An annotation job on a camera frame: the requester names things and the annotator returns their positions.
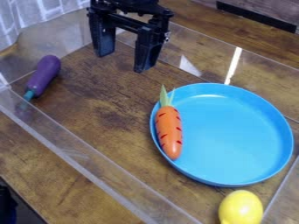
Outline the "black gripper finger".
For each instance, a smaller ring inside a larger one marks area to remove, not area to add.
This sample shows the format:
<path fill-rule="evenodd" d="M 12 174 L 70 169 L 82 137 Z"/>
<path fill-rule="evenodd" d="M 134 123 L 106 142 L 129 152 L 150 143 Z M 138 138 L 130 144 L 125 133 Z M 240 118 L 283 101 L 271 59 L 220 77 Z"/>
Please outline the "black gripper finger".
<path fill-rule="evenodd" d="M 97 14 L 88 15 L 88 25 L 94 54 L 104 57 L 114 51 L 116 27 Z"/>
<path fill-rule="evenodd" d="M 142 26 L 134 41 L 134 72 L 150 69 L 157 61 L 164 44 L 164 33 Z"/>

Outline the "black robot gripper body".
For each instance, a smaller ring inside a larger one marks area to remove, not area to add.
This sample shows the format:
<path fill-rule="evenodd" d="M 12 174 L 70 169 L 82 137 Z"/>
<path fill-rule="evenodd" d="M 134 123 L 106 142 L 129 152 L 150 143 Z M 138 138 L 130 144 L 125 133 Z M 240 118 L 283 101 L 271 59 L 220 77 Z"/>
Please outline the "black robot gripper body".
<path fill-rule="evenodd" d="M 137 33 L 142 27 L 165 35 L 173 12 L 158 0 L 89 0 L 88 26 L 92 35 L 121 28 Z"/>

